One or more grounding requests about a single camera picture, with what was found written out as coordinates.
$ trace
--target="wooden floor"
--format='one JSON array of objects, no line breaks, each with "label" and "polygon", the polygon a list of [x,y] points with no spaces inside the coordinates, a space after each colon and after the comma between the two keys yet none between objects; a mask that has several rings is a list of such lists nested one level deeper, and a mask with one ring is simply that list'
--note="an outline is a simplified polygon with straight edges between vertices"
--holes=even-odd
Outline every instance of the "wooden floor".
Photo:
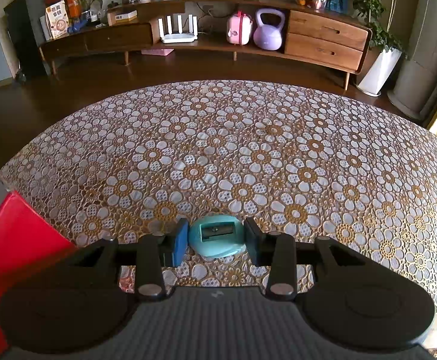
[{"label": "wooden floor", "polygon": [[281,58],[230,52],[174,51],[167,57],[131,53],[69,59],[58,76],[14,83],[0,88],[0,168],[53,123],[110,95],[160,83],[187,80],[260,80],[300,85],[344,95],[402,115],[382,95],[369,97],[350,85],[345,73]]}]

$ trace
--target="blue gripper pad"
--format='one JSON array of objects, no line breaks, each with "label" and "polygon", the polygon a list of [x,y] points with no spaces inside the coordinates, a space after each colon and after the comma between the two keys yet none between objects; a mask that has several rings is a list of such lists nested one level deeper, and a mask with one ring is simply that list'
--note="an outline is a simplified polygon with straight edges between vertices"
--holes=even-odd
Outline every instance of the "blue gripper pad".
[{"label": "blue gripper pad", "polygon": [[176,235],[175,235],[175,244],[173,246],[172,252],[172,266],[178,267],[182,264],[183,257],[187,250],[188,246],[188,230],[189,230],[189,222],[182,218],[177,223]]}]

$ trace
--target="wooden drawer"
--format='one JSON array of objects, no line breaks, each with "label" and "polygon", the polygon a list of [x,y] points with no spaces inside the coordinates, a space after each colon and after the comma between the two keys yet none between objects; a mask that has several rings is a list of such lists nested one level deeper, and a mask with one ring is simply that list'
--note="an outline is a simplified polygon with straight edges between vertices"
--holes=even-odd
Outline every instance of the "wooden drawer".
[{"label": "wooden drawer", "polygon": [[59,56],[80,55],[87,51],[83,34],[64,36],[41,46],[45,61]]},{"label": "wooden drawer", "polygon": [[333,65],[356,71],[359,68],[362,52],[309,36],[287,34],[285,54],[310,59],[318,63]]},{"label": "wooden drawer", "polygon": [[289,32],[323,39],[363,51],[368,31],[310,13],[290,11]]},{"label": "wooden drawer", "polygon": [[118,25],[86,33],[90,51],[133,50],[154,44],[150,24]]}]

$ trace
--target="tablecloth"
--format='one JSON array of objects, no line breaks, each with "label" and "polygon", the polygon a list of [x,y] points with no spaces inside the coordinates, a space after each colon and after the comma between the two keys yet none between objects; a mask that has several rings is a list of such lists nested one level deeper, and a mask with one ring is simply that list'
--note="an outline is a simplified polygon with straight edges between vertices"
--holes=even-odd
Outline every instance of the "tablecloth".
[{"label": "tablecloth", "polygon": [[[141,88],[49,127],[2,174],[79,246],[135,242],[182,217],[253,215],[298,241],[333,237],[437,306],[437,137],[346,97],[237,80]],[[267,274],[246,252],[204,259],[190,248],[163,271],[168,286],[264,286]],[[307,266],[297,278],[301,291],[313,284]],[[124,267],[122,288],[133,280]]]}]

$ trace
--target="teal pencil sharpener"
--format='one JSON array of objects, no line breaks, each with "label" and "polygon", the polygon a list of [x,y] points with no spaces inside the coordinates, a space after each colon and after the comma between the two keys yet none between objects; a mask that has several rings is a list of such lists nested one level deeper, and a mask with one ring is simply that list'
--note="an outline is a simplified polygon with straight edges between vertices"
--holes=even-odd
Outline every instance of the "teal pencil sharpener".
[{"label": "teal pencil sharpener", "polygon": [[245,245],[242,223],[230,215],[211,215],[193,223],[189,230],[189,245],[202,257],[232,256]]}]

